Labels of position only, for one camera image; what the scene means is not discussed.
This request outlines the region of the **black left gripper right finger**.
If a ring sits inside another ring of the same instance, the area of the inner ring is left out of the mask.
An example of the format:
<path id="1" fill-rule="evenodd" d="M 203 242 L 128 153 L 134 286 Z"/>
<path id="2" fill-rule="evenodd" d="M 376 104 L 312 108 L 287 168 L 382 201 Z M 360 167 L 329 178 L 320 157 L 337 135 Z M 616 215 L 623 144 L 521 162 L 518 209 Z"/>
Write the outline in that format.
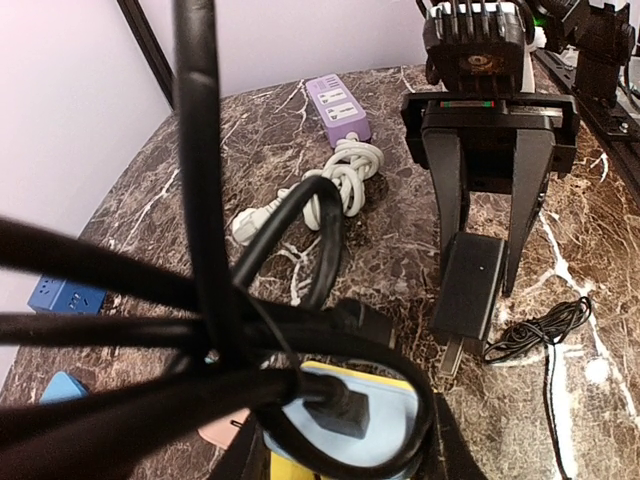
<path id="1" fill-rule="evenodd" d="M 472 456 L 453 412 L 441 393 L 435 393 L 434 422 L 424 456 L 425 479 L 487 480 Z"/>

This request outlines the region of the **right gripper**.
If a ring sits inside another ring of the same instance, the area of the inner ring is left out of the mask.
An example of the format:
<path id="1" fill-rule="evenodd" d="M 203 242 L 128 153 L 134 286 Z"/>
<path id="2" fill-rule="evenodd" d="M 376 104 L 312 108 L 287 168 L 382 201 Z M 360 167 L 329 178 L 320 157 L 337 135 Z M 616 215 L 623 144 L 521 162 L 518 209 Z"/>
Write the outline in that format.
<path id="1" fill-rule="evenodd" d="M 406 95 L 413 161 L 430 171 L 440 262 L 468 215 L 466 178 L 512 179 L 503 294 L 510 295 L 548 173 L 571 172 L 579 115 L 569 95 L 535 90 L 531 54 L 546 42 L 527 1 L 420 2 L 425 78 L 442 91 Z"/>

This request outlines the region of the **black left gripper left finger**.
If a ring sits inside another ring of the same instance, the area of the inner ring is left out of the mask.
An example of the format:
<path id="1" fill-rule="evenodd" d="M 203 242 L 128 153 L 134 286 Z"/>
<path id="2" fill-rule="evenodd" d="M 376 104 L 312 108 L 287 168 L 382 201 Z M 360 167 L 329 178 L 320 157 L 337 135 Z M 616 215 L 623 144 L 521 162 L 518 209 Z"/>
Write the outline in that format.
<path id="1" fill-rule="evenodd" d="M 268 464 L 268 453 L 256 418 L 249 411 L 243 427 L 228 449 L 223 450 L 209 479 L 262 479 Z"/>

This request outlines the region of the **pink USB charger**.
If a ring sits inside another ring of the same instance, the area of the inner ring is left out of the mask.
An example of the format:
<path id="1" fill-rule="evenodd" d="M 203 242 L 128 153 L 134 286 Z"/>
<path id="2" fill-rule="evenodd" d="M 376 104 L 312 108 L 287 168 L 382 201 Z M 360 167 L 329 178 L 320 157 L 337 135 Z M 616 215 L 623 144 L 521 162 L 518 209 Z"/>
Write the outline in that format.
<path id="1" fill-rule="evenodd" d="M 243 427 L 248 416 L 248 409 L 239 410 L 200 427 L 198 434 L 204 441 L 226 450 Z"/>

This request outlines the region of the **light blue USB charger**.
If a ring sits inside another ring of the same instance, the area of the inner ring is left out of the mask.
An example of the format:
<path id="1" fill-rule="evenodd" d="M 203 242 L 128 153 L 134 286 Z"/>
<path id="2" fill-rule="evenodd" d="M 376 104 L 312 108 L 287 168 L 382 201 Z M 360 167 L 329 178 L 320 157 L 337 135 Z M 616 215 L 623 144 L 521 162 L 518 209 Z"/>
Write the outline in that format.
<path id="1" fill-rule="evenodd" d="M 362 439 L 321 428 L 300 400 L 286 405 L 285 415 L 314 447 L 343 463 L 373 467 L 391 459 L 403 446 L 414 427 L 418 408 L 417 395 L 409 383 L 316 361 L 303 363 L 302 370 L 337 377 L 349 389 L 369 398 L 370 421 Z"/>

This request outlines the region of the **black power adapter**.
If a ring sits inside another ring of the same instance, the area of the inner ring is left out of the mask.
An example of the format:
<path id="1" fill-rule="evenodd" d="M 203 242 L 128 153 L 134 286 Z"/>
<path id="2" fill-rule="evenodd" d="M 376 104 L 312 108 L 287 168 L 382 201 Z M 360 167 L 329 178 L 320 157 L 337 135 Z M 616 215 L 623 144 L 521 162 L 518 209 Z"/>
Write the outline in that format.
<path id="1" fill-rule="evenodd" d="M 545 414 L 559 473 L 567 479 L 553 407 L 556 346 L 587 322 L 593 312 L 592 303 L 587 296 L 561 302 L 541 317 L 516 322 L 507 327 L 498 340 L 490 341 L 493 311 L 506 269 L 506 252 L 507 243 L 502 239 L 466 232 L 458 232 L 452 238 L 439 296 L 429 321 L 436 341 L 445 346 L 439 371 L 454 377 L 463 352 L 481 358 L 487 365 L 496 365 L 522 357 L 538 346 L 545 347 L 548 369 Z"/>

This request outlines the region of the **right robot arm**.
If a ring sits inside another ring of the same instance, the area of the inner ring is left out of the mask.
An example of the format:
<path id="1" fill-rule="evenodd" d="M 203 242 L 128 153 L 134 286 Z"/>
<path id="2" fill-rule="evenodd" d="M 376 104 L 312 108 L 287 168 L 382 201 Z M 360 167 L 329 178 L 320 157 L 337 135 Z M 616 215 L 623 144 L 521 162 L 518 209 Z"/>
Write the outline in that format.
<path id="1" fill-rule="evenodd" d="M 505 294 L 552 175 L 570 173 L 580 118 L 576 97 L 616 99 L 635 30 L 628 6 L 588 1 L 435 1 L 421 7 L 427 92 L 404 97 L 413 160 L 430 173 L 440 225 L 440 264 L 450 262 L 474 192 L 511 199 Z M 567 95 L 535 90 L 531 55 L 578 49 Z"/>

